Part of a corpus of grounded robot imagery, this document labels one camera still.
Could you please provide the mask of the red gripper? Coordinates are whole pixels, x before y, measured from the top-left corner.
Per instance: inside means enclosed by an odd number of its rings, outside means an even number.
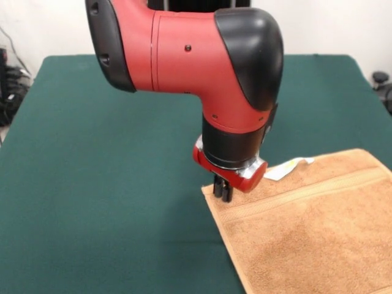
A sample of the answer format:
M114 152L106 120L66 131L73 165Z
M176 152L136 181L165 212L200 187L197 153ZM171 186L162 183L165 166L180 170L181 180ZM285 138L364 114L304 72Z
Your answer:
M222 201L230 203L233 198L233 188L248 193L253 190L263 178L267 162L256 155L249 164L242 168L222 168L212 164L203 152L203 144L196 143L193 148L193 158L196 163L214 174L213 194L222 196Z

